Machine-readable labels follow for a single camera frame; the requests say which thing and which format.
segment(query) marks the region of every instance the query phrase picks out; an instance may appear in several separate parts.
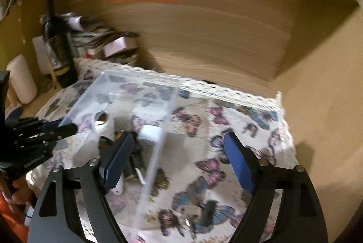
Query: transparent plastic box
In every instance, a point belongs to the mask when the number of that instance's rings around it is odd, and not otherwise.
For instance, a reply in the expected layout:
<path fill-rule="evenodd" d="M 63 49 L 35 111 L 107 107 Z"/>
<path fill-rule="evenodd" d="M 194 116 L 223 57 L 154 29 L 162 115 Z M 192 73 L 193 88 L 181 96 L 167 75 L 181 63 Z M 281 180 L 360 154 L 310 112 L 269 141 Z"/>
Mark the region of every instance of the transparent plastic box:
<path fill-rule="evenodd" d="M 61 123 L 74 122 L 78 126 L 77 135 L 72 137 L 72 147 L 76 152 L 72 157 L 72 167 L 82 166 L 90 159 L 99 157 L 100 131 L 96 121 L 100 113 L 105 112 L 108 116 L 105 121 L 108 127 L 102 130 L 104 136 L 111 136 L 121 130 L 139 133 L 144 130 L 143 125 L 151 125 L 147 130 L 149 133 L 146 132 L 143 137 L 140 133 L 138 136 L 138 139 L 141 137 L 144 151 L 148 152 L 145 156 L 147 168 L 144 184 L 135 179 L 124 181 L 124 186 L 131 189 L 131 206 L 128 214 L 123 211 L 120 216 L 115 215 L 129 242 L 142 222 L 165 140 L 164 128 L 175 109 L 178 86 L 177 79 L 167 76 L 108 70 L 88 87 Z M 81 219 L 86 217 L 81 210 L 80 216 Z"/>

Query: screw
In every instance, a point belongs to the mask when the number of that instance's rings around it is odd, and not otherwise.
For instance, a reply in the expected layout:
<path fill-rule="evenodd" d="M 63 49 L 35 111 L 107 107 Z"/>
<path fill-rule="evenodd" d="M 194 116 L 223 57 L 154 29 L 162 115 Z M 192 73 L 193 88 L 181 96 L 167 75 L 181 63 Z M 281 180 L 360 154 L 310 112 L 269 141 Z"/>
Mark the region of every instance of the screw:
<path fill-rule="evenodd" d="M 296 165 L 296 170 L 298 171 L 298 172 L 304 172 L 305 171 L 305 168 L 302 166 L 302 165 Z"/>
<path fill-rule="evenodd" d="M 259 162 L 259 164 L 261 166 L 268 166 L 269 165 L 269 162 L 266 159 L 260 159 L 258 162 Z"/>
<path fill-rule="evenodd" d="M 90 166 L 96 166 L 96 165 L 98 164 L 98 159 L 93 158 L 93 159 L 91 159 L 91 160 L 88 162 L 88 164 L 89 164 Z"/>
<path fill-rule="evenodd" d="M 55 167 L 53 167 L 53 172 L 58 172 L 58 171 L 60 171 L 62 168 L 63 168 L 63 166 L 62 166 L 62 165 L 57 164 Z"/>

